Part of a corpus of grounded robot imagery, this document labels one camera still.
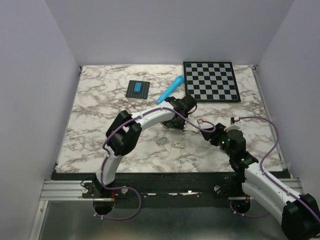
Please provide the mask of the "white staple box sleeve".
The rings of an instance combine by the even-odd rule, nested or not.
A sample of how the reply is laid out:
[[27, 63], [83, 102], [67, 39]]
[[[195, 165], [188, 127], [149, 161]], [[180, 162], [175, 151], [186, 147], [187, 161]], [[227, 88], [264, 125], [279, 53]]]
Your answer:
[[185, 143], [183, 141], [174, 141], [172, 146], [175, 148], [184, 148]]

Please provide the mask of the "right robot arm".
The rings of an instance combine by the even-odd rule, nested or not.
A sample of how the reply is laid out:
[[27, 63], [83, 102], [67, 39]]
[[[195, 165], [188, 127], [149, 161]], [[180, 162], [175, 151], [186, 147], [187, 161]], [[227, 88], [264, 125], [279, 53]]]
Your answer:
[[229, 158], [238, 179], [230, 183], [236, 195], [249, 195], [280, 224], [289, 240], [310, 240], [320, 235], [320, 210], [310, 194], [300, 194], [268, 172], [247, 151], [246, 139], [238, 127], [200, 120], [200, 132], [211, 145], [219, 147]]

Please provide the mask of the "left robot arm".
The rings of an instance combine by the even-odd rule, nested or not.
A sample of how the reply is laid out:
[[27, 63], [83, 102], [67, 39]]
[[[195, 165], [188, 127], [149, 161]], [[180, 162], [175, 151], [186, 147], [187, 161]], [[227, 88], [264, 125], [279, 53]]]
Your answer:
[[144, 130], [161, 124], [166, 129], [184, 131], [186, 119], [196, 106], [194, 97], [187, 94], [181, 99], [167, 97], [159, 105], [140, 112], [121, 111], [106, 132], [107, 139], [102, 148], [107, 156], [96, 173], [93, 191], [101, 198], [110, 194], [110, 184], [115, 180], [122, 158], [136, 147]]

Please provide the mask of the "blue marker pen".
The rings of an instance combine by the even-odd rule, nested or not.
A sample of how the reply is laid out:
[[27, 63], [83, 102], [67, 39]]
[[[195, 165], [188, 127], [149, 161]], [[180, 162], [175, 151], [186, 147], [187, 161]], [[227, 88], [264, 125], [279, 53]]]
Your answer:
[[176, 90], [176, 88], [178, 88], [183, 82], [184, 82], [184, 77], [182, 75], [177, 76], [175, 80], [172, 82], [172, 84], [156, 100], [156, 104], [159, 105], [163, 101], [165, 101], [165, 99], [168, 98], [170, 94], [172, 94]]

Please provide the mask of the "dark grey lego baseplate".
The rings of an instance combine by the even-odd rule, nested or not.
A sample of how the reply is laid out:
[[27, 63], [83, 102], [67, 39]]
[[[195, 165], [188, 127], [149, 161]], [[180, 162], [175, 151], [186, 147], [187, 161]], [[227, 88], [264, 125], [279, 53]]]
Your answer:
[[130, 80], [128, 83], [126, 98], [147, 100], [149, 95], [150, 82]]

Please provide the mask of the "black white chessboard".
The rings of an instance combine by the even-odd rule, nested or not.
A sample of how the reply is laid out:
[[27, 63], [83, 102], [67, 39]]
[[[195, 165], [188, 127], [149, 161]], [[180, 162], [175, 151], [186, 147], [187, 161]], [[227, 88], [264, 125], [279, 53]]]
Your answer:
[[231, 62], [184, 61], [185, 93], [197, 103], [240, 103], [241, 97]]

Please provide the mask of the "blue lego brick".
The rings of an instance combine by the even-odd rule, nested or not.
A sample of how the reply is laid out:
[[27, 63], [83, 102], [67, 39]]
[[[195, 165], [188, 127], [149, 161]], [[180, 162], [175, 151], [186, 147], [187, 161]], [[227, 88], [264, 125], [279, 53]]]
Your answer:
[[135, 82], [133, 92], [135, 94], [139, 94], [141, 92], [142, 83], [141, 82]]

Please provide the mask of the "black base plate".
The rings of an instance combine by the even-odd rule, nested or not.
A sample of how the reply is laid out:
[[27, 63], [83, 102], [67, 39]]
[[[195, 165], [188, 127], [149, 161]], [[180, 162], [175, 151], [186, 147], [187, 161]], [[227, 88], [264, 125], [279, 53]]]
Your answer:
[[233, 172], [117, 173], [107, 189], [94, 173], [56, 173], [53, 181], [76, 183], [78, 199], [90, 201], [98, 213], [112, 209], [227, 208], [234, 200], [244, 209], [250, 199]]

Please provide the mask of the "aluminium rail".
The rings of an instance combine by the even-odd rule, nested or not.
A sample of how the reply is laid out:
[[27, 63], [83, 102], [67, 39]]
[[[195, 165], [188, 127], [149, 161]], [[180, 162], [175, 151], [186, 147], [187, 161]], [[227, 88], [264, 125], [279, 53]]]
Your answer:
[[[291, 187], [293, 190], [304, 194], [302, 184], [299, 179], [283, 178], [280, 179], [284, 184]], [[41, 201], [102, 201], [112, 202], [113, 198], [100, 197], [89, 193], [84, 193], [86, 188], [81, 186], [80, 180], [46, 180], [43, 183], [40, 200]], [[142, 198], [146, 197], [175, 197], [175, 196], [200, 196], [202, 192], [188, 190], [183, 193], [146, 193], [142, 194]]]

